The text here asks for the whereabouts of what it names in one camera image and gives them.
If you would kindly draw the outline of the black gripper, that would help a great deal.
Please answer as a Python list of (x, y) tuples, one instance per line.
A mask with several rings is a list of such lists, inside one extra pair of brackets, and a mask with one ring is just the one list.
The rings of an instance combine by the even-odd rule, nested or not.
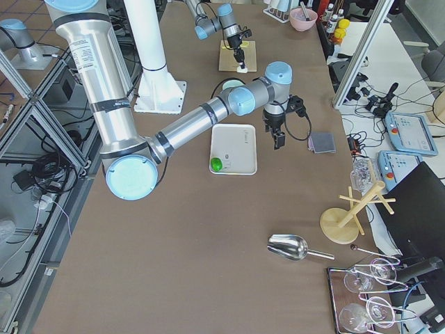
[(243, 32), (239, 31), (237, 33), (224, 31), (225, 39), (227, 41), (226, 47), (228, 49), (234, 49), (234, 59), (238, 63), (239, 69), (245, 69), (245, 53), (240, 48), (243, 39)]
[(266, 132), (270, 132), (274, 139), (274, 149), (278, 150), (280, 146), (285, 145), (286, 135), (281, 126), (284, 124), (285, 110), (279, 104), (267, 104), (263, 109), (262, 116)]

